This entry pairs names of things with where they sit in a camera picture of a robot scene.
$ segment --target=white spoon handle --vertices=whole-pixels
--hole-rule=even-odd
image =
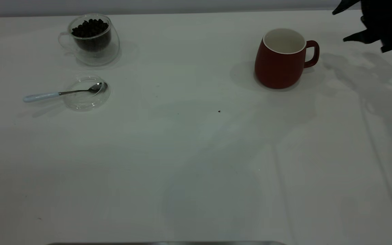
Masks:
[[[38,94],[38,95],[31,95],[31,96],[25,96],[23,98],[24,102],[34,102],[42,99],[49,99],[49,98],[55,98],[60,96],[59,92],[53,92],[53,93],[44,93],[44,94]]]

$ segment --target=glass cup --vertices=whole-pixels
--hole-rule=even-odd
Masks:
[[[76,37],[72,34],[73,28],[90,19],[101,19],[109,26],[107,30],[93,37]],[[73,52],[80,61],[92,66],[105,65],[113,61],[120,48],[116,29],[111,20],[102,14],[86,14],[72,20],[67,27],[67,32],[59,34],[59,43],[63,48]]]

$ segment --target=red mug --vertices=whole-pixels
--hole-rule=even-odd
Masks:
[[[314,47],[314,57],[305,62],[306,49]],[[288,88],[295,84],[304,68],[319,60],[320,48],[316,41],[305,41],[298,32],[290,29],[275,29],[263,36],[257,59],[255,74],[269,88]]]

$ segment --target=glass cup handle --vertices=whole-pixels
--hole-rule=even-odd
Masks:
[[[61,32],[60,34],[59,34],[59,43],[60,43],[60,45],[64,48],[64,49],[66,49],[66,50],[69,50],[69,51],[73,51],[73,49],[70,47],[70,44],[69,44],[69,42],[70,42],[70,34],[69,33],[67,33],[67,32]]]

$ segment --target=mug rim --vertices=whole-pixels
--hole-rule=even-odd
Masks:
[[[72,24],[73,24],[74,22],[76,22],[77,20],[79,20],[79,19],[81,19],[81,18],[84,18],[84,17],[87,17],[87,16],[93,16],[93,15],[103,17],[104,19],[106,19],[106,20],[110,23],[109,26],[108,26],[108,28],[107,28],[105,31],[103,31],[103,32],[101,32],[101,33],[99,33],[98,35],[93,36],[93,37],[77,37],[77,36],[75,36],[75,35],[72,34],[72,30],[70,29],[70,27],[72,26]],[[106,16],[103,15],[103,14],[95,14],[95,13],[92,13],[92,14],[84,14],[84,15],[78,16],[78,17],[76,17],[75,19],[73,19],[73,20],[69,23],[69,25],[67,26],[67,32],[68,32],[73,38],[75,38],[75,39],[87,40],[87,39],[92,39],[92,38],[96,38],[96,37],[100,37],[100,36],[104,35],[105,33],[107,33],[107,32],[111,29],[111,27],[112,27],[112,21],[110,20],[110,18],[106,17]]]
[[[299,34],[299,36],[300,36],[300,37],[302,38],[302,40],[304,41],[304,46],[303,46],[299,51],[296,51],[296,52],[293,52],[293,53],[282,53],[282,52],[275,51],[275,50],[271,49],[269,46],[267,46],[266,41],[264,40],[264,37],[265,37],[267,34],[269,34],[269,32],[271,32],[271,31],[277,31],[277,30],[288,30],[288,31],[292,31],[292,32],[295,32],[295,33]],[[266,33],[264,33],[264,35],[263,35],[263,43],[264,43],[264,46],[266,46],[266,48],[268,48],[270,51],[273,51],[273,52],[275,52],[275,53],[277,53],[277,54],[297,54],[297,53],[300,53],[301,51],[303,51],[303,50],[305,49],[305,47],[306,47],[306,40],[305,40],[305,37],[302,36],[302,34],[300,34],[299,32],[297,32],[297,31],[295,31],[295,30],[293,30],[293,29],[289,29],[289,28],[276,28],[276,29],[272,29],[272,30],[270,30],[270,31],[268,31],[268,32],[266,32]]]

